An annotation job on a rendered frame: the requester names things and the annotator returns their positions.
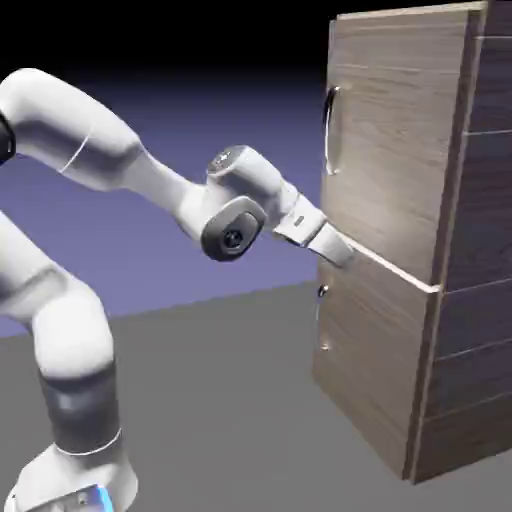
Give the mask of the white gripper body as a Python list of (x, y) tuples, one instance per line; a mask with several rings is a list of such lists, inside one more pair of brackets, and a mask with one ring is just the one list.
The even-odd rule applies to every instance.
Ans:
[(342, 233), (329, 222), (323, 224), (307, 248), (337, 268), (346, 266), (354, 254)]

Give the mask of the large wooden cabinet door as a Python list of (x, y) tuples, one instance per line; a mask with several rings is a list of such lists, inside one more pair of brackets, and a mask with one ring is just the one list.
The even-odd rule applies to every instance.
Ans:
[(446, 231), (485, 6), (346, 14), (330, 26), (332, 214), (416, 280), (441, 280)]

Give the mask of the small wooden cabinet door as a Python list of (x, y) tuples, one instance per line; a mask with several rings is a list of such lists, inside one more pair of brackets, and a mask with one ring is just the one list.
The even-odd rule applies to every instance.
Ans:
[(339, 270), (318, 264), (327, 284), (323, 337), (313, 377), (384, 463), (409, 476), (419, 389), (438, 288), (420, 288), (357, 254)]

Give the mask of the wooden cabinet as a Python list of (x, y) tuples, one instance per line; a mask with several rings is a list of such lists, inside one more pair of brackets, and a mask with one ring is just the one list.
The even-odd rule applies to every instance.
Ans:
[(349, 237), (362, 254), (438, 288), (407, 480), (419, 483), (512, 448), (512, 0), (485, 6), (446, 231), (441, 280), (424, 284)]

